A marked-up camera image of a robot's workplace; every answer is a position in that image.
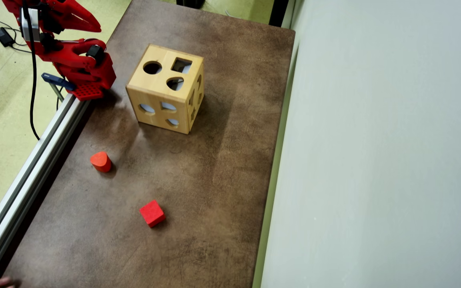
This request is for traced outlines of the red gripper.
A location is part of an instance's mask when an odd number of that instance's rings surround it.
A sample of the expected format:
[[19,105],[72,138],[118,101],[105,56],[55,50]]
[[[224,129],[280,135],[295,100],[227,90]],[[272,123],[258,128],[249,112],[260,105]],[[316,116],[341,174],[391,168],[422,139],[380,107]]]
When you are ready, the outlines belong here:
[[37,21],[38,27],[43,33],[61,34],[64,29],[80,30],[87,32],[101,32],[101,26],[97,19],[77,0],[64,0],[60,6],[60,12],[69,14],[63,18],[63,27],[59,24],[55,16],[59,12],[55,12],[51,6],[52,2],[45,0],[4,0],[2,3],[6,9],[15,16],[18,20],[18,25],[21,27],[24,15],[21,11],[23,3],[26,3],[29,8],[37,10],[37,15],[30,14],[31,20]]

